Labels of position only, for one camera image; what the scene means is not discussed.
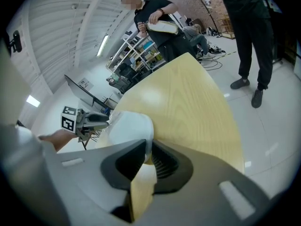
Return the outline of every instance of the ceiling light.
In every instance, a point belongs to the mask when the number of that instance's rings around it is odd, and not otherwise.
[[[101,46],[100,46],[100,48],[99,48],[99,51],[98,51],[98,53],[97,53],[97,56],[100,56],[100,54],[102,53],[103,48],[104,48],[104,45],[105,45],[105,43],[106,43],[108,37],[109,37],[108,35],[105,35],[105,37],[103,38],[103,42],[102,42],[102,44],[101,44]]]
[[[251,167],[251,165],[252,165],[251,161],[246,161],[245,162],[245,168],[249,168],[249,167]]]
[[[32,96],[28,96],[27,100],[26,100],[29,104],[32,104],[35,107],[38,107],[40,105],[40,102],[37,101],[35,98],[33,98]]]

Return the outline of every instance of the black t-shirt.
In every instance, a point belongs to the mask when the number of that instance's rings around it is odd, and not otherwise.
[[[262,0],[223,0],[228,14],[232,18],[258,17],[270,18],[268,9]]]
[[[152,13],[156,12],[159,8],[164,8],[167,5],[171,4],[171,1],[168,0],[145,0],[145,4],[141,10],[135,11],[135,18],[134,22],[138,29],[138,22],[146,23],[149,20],[149,17]],[[159,18],[161,21],[168,21],[173,22],[168,14],[164,14]],[[176,35],[173,33],[167,32],[156,32],[156,31],[147,31],[151,39],[156,43],[159,47],[162,43],[166,42],[167,40],[175,37]]]

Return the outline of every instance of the monitor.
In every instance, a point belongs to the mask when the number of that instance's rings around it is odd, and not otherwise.
[[[135,60],[134,56],[130,58],[130,61],[131,61],[131,63],[132,63],[133,65],[136,64],[136,60]]]
[[[68,85],[70,89],[72,90],[73,94],[79,98],[81,101],[85,102],[89,106],[93,107],[94,102],[98,103],[100,106],[107,108],[108,106],[105,105],[103,102],[101,102],[98,98],[93,96],[91,93],[89,93],[87,90],[79,86],[77,83],[75,83],[72,79],[70,79],[67,75],[65,75],[65,79],[68,82]]]
[[[126,57],[124,60],[123,60],[123,63],[127,64],[128,66],[131,66],[132,62],[130,60],[129,57]]]

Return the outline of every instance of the human hand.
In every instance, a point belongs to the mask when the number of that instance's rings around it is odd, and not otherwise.
[[[74,134],[73,132],[64,130],[64,129],[60,129],[58,132],[62,135],[62,137],[66,137],[66,138],[70,138],[70,139],[79,137],[78,135]]]
[[[150,24],[156,24],[158,22],[158,19],[163,15],[161,11],[156,11],[152,13],[149,17],[149,23]]]
[[[141,31],[141,32],[146,32],[146,25],[142,22],[139,22],[137,23],[138,24],[138,29]]]

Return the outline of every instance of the person sitting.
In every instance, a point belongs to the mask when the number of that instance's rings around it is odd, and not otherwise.
[[[213,58],[214,55],[208,52],[207,40],[204,35],[201,34],[201,26],[195,24],[193,26],[183,27],[183,32],[187,39],[190,41],[190,44],[193,48],[196,48],[197,45],[200,45],[203,49],[203,59]]]

